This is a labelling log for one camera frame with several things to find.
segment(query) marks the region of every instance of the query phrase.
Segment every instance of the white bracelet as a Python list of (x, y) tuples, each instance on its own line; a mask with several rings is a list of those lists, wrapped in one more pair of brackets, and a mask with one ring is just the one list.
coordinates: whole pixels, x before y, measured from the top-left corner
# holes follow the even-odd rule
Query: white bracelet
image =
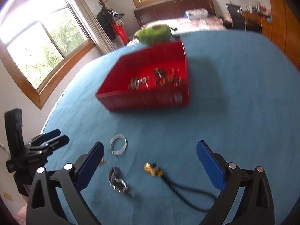
[[(113, 151), (112, 144), (113, 144), (113, 142), (116, 139), (123, 139), (123, 140), (125, 140), (125, 144), (123, 145), (123, 147), (119, 151)], [(109, 146), (110, 146), (110, 149), (112, 151), (112, 154), (115, 155), (115, 156), (118, 156), (118, 155), (122, 154), (123, 151), (126, 149), (126, 147), (127, 147), (127, 140), (126, 140), (126, 138), (125, 138), (125, 136), (123, 134), (117, 134), (117, 135), (113, 136), (113, 138), (110, 140)]]

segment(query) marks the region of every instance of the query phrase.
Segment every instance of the red cardboard box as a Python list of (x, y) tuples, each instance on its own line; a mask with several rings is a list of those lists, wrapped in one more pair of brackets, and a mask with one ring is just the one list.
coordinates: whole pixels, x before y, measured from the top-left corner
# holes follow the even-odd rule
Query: red cardboard box
[[(156, 67), (173, 69), (183, 84), (156, 85)], [(132, 78), (149, 76), (147, 84), (129, 90)], [(188, 64), (182, 41), (169, 42), (120, 57), (102, 83), (96, 97), (110, 111), (183, 106), (190, 102)]]

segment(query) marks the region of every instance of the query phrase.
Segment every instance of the bed headboard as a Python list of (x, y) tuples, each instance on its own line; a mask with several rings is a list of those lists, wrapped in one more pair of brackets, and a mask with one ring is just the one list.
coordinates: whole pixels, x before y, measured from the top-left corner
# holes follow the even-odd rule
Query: bed headboard
[(146, 23), (183, 17), (186, 10), (205, 8), (209, 15), (216, 15), (212, 0), (171, 0), (134, 11), (140, 27)]

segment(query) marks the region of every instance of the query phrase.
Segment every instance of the electrical socket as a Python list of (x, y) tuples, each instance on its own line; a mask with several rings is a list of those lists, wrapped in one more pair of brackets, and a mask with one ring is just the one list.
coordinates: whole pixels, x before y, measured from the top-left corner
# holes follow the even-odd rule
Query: electrical socket
[(11, 197), (10, 194), (6, 193), (5, 191), (3, 192), (3, 194), (4, 194), (4, 197), (5, 197), (6, 199), (9, 199), (10, 201), (13, 201), (13, 198)]

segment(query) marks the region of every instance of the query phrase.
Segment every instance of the green plush toy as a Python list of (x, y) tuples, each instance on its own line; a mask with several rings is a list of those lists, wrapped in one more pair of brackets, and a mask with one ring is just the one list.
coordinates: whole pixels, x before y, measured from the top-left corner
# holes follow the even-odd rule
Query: green plush toy
[(140, 43), (153, 45), (169, 41), (172, 37), (172, 33), (168, 25), (153, 25), (137, 31), (135, 36)]

